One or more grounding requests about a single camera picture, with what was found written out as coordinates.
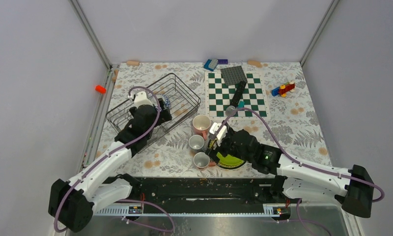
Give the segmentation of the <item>salmon ceramic mug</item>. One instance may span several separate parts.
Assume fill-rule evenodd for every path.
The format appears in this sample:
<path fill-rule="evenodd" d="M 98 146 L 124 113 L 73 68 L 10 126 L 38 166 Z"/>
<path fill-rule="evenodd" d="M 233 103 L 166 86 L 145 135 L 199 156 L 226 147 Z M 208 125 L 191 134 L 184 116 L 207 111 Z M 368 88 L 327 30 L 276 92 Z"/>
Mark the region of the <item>salmon ceramic mug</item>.
<path fill-rule="evenodd" d="M 208 167 L 216 166 L 216 163 L 204 152 L 198 152 L 194 155 L 193 164 L 199 170 L 205 170 Z"/>

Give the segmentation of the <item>black wire dish rack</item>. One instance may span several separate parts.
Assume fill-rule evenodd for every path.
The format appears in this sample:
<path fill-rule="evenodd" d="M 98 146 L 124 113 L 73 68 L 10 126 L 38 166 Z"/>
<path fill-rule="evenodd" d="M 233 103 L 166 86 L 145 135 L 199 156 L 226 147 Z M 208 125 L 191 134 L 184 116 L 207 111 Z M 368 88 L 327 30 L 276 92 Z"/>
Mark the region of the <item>black wire dish rack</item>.
<path fill-rule="evenodd" d="M 131 99 L 126 98 L 106 114 L 106 119 L 117 132 L 115 139 L 122 143 L 128 143 L 139 137 L 154 125 L 151 132 L 133 144 L 134 154 L 152 145 L 197 112 L 201 103 L 200 97 L 174 73 L 169 73 L 151 83 L 147 89 L 134 89 L 131 95 L 140 91 L 147 93 L 153 106 L 142 105 L 137 108 Z M 162 94 L 168 96 L 171 101 L 172 120 L 156 125 L 160 115 L 158 98 Z"/>

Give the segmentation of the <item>pink ceramic mug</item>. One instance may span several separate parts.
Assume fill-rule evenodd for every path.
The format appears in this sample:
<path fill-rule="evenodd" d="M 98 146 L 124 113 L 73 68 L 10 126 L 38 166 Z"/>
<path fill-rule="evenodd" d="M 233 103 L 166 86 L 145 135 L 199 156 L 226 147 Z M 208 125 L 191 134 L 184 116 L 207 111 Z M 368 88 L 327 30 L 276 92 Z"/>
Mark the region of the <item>pink ceramic mug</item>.
<path fill-rule="evenodd" d="M 209 129 L 211 126 L 211 120 L 206 115 L 197 115 L 192 120 L 192 128 L 196 135 L 200 135 L 204 140 L 207 140 L 209 135 Z"/>

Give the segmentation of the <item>grey dotted mug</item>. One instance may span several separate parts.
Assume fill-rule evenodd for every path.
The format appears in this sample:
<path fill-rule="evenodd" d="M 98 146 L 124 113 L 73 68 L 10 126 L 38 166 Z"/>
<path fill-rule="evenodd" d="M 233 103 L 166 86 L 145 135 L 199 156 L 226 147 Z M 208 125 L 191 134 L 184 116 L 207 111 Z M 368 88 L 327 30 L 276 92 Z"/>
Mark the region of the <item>grey dotted mug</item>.
<path fill-rule="evenodd" d="M 205 140 L 200 135 L 192 135 L 188 140 L 192 153 L 205 152 Z"/>

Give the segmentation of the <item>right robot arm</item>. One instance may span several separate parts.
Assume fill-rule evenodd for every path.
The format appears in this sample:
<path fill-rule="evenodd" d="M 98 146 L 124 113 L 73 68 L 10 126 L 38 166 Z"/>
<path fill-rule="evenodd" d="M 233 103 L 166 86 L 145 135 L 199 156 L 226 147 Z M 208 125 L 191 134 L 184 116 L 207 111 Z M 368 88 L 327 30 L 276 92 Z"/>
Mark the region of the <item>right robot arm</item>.
<path fill-rule="evenodd" d="M 246 130 L 234 131 L 219 123 L 212 125 L 208 138 L 206 153 L 217 164 L 232 157 L 250 163 L 260 173 L 274 175 L 270 196 L 278 203 L 287 198 L 331 202 L 354 216 L 371 216 L 374 183 L 365 167 L 330 167 L 289 157 Z"/>

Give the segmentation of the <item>white plate green red rim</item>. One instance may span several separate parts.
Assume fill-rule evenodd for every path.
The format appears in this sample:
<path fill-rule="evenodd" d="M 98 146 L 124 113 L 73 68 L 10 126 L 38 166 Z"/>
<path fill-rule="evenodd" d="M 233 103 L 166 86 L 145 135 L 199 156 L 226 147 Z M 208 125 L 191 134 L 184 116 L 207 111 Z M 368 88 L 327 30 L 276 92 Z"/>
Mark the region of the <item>white plate green red rim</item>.
<path fill-rule="evenodd" d="M 235 170 L 242 167 L 246 161 L 236 159 L 236 160 L 220 160 L 219 162 L 211 161 L 210 165 L 215 165 L 224 170 Z"/>

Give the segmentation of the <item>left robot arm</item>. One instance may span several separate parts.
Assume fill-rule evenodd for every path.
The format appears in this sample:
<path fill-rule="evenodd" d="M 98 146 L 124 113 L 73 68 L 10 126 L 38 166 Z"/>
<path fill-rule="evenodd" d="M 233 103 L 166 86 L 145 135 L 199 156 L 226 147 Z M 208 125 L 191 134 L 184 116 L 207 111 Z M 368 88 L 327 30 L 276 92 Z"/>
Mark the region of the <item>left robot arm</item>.
<path fill-rule="evenodd" d="M 131 180 L 118 179 L 105 187 L 100 185 L 111 172 L 144 149 L 153 128 L 171 120 L 171 114 L 163 98 L 154 104 L 146 94 L 134 96 L 130 112 L 133 118 L 104 154 L 69 180 L 58 179 L 52 184 L 48 213 L 54 217 L 56 232 L 67 229 L 79 232 L 95 212 L 123 198 L 129 202 L 139 199 L 141 190 Z"/>

